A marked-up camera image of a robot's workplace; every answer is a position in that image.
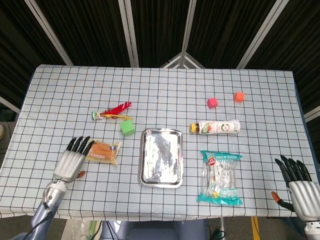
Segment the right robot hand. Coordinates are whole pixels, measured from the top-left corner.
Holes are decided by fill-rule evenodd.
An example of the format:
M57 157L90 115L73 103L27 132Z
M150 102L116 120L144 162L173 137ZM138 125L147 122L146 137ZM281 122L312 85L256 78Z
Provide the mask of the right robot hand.
M304 163L284 155L275 159L279 166L285 185L289 191L291 203L284 201L273 191L274 201L281 207L295 213L305 222L320 220L320 189L312 181L311 175Z

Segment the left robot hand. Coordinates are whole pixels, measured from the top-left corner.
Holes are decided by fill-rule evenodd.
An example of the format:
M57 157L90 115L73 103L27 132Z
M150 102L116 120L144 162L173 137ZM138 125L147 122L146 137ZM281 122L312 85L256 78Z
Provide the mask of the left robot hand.
M65 183L73 182L94 143L90 136L72 138L58 160L53 172L54 178Z

